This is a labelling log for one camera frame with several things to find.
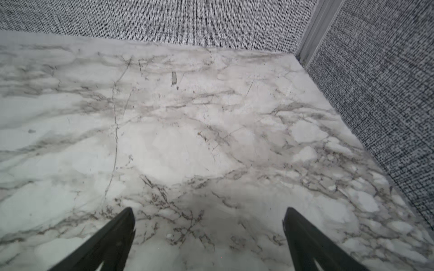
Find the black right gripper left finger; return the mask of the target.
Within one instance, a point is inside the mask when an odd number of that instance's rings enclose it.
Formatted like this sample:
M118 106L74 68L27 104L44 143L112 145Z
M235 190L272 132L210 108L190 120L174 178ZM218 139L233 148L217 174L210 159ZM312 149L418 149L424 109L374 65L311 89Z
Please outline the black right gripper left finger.
M135 217L125 208L52 271L122 271L135 236Z

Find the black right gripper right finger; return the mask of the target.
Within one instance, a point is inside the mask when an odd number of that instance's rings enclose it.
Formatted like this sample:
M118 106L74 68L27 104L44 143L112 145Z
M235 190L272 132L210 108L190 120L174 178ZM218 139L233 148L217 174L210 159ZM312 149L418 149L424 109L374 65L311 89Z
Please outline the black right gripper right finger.
M297 271L367 270L292 207L287 208L283 229Z

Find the aluminium right corner post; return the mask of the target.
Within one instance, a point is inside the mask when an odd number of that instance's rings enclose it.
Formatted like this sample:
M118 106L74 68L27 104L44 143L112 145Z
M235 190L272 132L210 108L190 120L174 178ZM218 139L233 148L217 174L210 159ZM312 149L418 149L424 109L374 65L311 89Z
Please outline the aluminium right corner post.
M296 53L304 68L313 60L344 3L344 0L321 0L316 4Z

